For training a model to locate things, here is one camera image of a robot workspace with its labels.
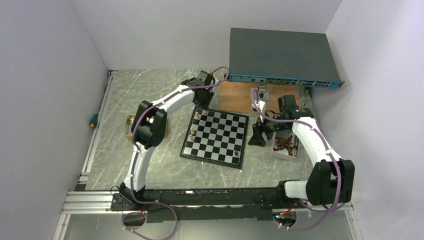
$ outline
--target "chessboard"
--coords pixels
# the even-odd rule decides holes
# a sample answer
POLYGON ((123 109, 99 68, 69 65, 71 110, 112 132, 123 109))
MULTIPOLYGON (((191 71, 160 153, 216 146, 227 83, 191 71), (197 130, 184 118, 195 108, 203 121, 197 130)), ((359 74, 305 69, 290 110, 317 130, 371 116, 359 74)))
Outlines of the chessboard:
POLYGON ((180 156, 241 169, 249 117, 195 107, 180 156))

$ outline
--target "marble tabletop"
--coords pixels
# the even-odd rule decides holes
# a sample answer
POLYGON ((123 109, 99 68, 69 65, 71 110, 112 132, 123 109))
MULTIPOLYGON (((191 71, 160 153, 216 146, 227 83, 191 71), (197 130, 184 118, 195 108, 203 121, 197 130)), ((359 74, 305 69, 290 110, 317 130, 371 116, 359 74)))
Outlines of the marble tabletop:
MULTIPOLYGON (((200 69, 137 69, 120 70, 112 83, 108 107, 103 110, 104 122, 89 173, 86 190, 109 190, 120 185, 129 168, 133 152, 131 141, 124 136, 126 116, 136 113, 141 101, 154 101, 172 92, 186 79, 197 77, 200 69)), ((221 78, 223 70, 215 73, 221 78)), ((305 89, 300 87, 302 103, 305 89)), ((218 109, 219 87, 211 109, 218 109)), ((310 97, 306 106, 315 113, 310 97)), ((168 116, 168 137, 154 151, 146 176, 147 189, 248 188, 275 187, 279 181, 307 180, 312 164, 302 145, 294 161, 270 156, 271 141, 266 147, 246 144, 242 169, 180 157, 181 147, 193 113, 188 104, 168 116)), ((249 116, 249 126, 258 117, 249 116)), ((252 128, 247 131, 247 139, 252 128)))

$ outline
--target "wooden platform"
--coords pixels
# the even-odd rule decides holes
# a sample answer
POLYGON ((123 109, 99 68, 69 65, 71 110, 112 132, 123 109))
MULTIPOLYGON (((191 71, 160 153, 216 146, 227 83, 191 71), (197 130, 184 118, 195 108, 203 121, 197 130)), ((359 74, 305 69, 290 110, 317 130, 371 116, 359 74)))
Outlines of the wooden platform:
MULTIPOLYGON (((254 113, 252 110, 251 88, 257 88, 257 83, 244 82, 223 82, 219 87, 219 110, 239 112, 239 113, 254 113)), ((269 92, 269 103, 266 104, 267 110, 272 110, 278 113, 278 98, 284 95, 294 95, 296 103, 301 106, 301 97, 299 96, 299 88, 297 86, 281 86, 270 85, 266 87, 269 92)))

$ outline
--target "small tray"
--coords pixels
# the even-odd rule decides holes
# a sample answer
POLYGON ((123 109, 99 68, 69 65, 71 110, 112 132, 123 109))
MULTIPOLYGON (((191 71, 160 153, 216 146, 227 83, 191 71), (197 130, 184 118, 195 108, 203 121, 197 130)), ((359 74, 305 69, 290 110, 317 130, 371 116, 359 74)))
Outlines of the small tray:
POLYGON ((270 155, 280 159, 293 161, 298 157, 298 152, 300 147, 301 147, 301 141, 299 141, 299 138, 292 131, 284 130, 284 131, 274 132, 274 134, 272 135, 272 145, 271 145, 270 155), (276 136, 283 137, 285 139, 289 138, 290 136, 293 136, 293 138, 291 139, 291 142, 293 143, 293 145, 298 146, 297 149, 292 150, 293 156, 289 155, 289 151, 287 149, 274 151, 274 148, 277 148, 276 136))
POLYGON ((134 118, 136 115, 128 115, 125 119, 125 126, 123 129, 123 134, 126 137, 126 139, 131 141, 131 137, 133 136, 133 133, 131 132, 131 126, 133 125, 134 118))

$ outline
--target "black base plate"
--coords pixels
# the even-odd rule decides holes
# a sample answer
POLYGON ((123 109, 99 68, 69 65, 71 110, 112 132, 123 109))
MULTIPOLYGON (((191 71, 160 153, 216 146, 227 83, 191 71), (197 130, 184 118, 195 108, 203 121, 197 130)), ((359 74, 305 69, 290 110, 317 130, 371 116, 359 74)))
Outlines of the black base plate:
MULTIPOLYGON (((146 201, 158 200, 171 207, 179 220, 213 220, 256 218, 272 220, 272 209, 288 209, 293 202, 295 208, 302 208, 298 200, 278 200, 275 187, 257 188, 216 188, 216 189, 164 189, 145 190, 146 201)), ((119 193, 113 195, 112 211, 140 211, 131 209, 119 193)), ((158 204, 148 204, 148 223, 172 221, 169 210, 158 204)))

